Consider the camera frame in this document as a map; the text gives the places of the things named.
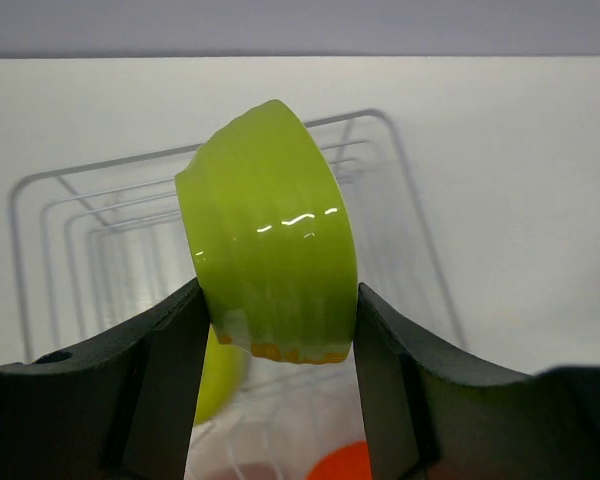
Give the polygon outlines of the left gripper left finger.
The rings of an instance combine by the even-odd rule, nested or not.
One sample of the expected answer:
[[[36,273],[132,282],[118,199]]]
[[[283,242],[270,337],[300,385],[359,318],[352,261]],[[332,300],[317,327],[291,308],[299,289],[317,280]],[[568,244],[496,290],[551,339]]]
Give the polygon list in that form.
[[[0,479],[180,479],[210,320],[190,281],[30,364],[0,366]]]

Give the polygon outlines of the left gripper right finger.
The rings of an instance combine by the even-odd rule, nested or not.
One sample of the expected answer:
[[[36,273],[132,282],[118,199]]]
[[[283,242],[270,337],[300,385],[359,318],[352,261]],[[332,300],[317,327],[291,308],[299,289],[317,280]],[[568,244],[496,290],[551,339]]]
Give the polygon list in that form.
[[[527,375],[358,294],[354,356],[376,479],[600,479],[600,366]]]

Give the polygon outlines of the orange bowl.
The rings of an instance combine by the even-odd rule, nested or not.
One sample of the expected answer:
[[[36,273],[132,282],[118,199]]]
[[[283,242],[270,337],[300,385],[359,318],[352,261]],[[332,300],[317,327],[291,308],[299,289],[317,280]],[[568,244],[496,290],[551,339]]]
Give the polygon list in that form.
[[[306,480],[371,480],[371,464],[366,441],[340,447],[321,458]]]

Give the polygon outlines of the white square bowl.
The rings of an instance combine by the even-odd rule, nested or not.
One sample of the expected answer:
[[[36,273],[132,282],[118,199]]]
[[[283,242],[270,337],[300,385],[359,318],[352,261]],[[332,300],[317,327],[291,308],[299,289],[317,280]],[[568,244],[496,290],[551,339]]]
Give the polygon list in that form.
[[[292,364],[345,361],[357,261],[334,174],[279,100],[214,133],[175,177],[195,274],[220,343]]]

